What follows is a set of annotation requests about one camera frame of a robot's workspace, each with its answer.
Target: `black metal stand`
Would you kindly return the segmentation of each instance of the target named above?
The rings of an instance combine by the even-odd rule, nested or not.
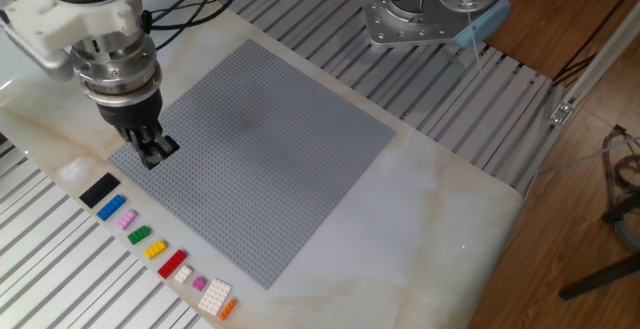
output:
[[[627,199],[618,203],[613,210],[602,216],[602,220],[606,223],[613,224],[618,220],[622,220],[623,215],[638,207],[640,207],[640,192],[634,193]]]
[[[616,205],[613,210],[602,216],[602,220],[607,223],[614,223],[615,221],[622,220],[622,216],[624,214],[639,206],[640,193],[635,193]],[[564,300],[573,299],[638,271],[640,271],[640,253],[634,254],[627,259],[612,264],[578,280],[575,283],[565,286],[560,289],[559,295]]]
[[[564,300],[573,299],[584,293],[590,292],[601,286],[613,283],[629,274],[640,271],[640,254],[624,259],[618,263],[610,265],[598,272],[595,272],[573,284],[560,289],[560,298]]]

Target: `white lego brick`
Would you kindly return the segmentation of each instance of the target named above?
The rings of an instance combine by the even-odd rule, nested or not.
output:
[[[231,285],[214,279],[209,285],[207,292],[204,293],[204,297],[200,300],[198,308],[203,309],[213,315],[218,315],[222,303],[227,299],[227,295],[231,291]]]
[[[175,278],[178,281],[178,283],[182,284],[184,283],[185,280],[187,280],[187,277],[189,276],[189,274],[191,274],[192,270],[191,268],[189,268],[186,265],[183,265],[182,268],[180,268],[180,271],[178,272],[178,274],[176,274]]]

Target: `pink lego brick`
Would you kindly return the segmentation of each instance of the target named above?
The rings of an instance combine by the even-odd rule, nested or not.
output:
[[[197,277],[196,280],[193,281],[193,284],[191,284],[191,286],[198,289],[198,291],[202,291],[202,288],[204,288],[205,284],[207,284],[206,280],[201,277]]]
[[[127,210],[126,213],[118,220],[118,226],[120,229],[125,230],[129,226],[129,223],[136,217],[136,212],[133,210]]]

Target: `gray lego baseplate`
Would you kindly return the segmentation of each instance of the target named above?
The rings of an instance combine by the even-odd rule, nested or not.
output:
[[[395,134],[252,41],[160,121],[168,160],[109,161],[264,288]]]

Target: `green lego brick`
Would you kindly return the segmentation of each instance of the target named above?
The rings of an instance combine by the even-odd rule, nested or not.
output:
[[[147,228],[146,225],[143,225],[140,228],[136,229],[136,231],[134,231],[133,233],[129,234],[127,238],[129,238],[131,244],[136,245],[140,242],[140,240],[146,238],[147,235],[149,235],[149,228]]]

